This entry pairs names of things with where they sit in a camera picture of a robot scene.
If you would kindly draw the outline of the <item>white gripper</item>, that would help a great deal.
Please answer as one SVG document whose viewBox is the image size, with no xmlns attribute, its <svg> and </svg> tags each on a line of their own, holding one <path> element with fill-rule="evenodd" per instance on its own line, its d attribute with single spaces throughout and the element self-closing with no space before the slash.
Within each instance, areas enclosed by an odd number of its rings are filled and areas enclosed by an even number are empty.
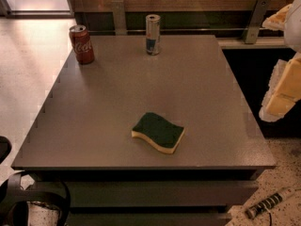
<svg viewBox="0 0 301 226">
<path fill-rule="evenodd" d="M 301 53 L 301 0 L 294 0 L 266 18 L 262 27 L 272 31 L 284 30 L 285 44 Z M 301 100 L 301 60 L 280 59 L 272 71 L 268 86 L 259 116 L 262 121 L 275 122 L 283 119 Z"/>
</svg>

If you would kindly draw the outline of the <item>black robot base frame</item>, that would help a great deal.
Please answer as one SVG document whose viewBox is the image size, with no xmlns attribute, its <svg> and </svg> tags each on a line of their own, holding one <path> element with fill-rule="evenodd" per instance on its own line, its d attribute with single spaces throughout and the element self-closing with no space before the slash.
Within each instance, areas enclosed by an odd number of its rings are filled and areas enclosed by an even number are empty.
<svg viewBox="0 0 301 226">
<path fill-rule="evenodd" d="M 1 226 L 66 226 L 71 205 L 71 193 L 61 180 L 55 186 L 64 191 L 64 196 L 53 188 L 43 189 L 38 183 L 29 189 L 22 187 L 22 178 L 28 172 L 12 174 L 0 186 Z"/>
</svg>

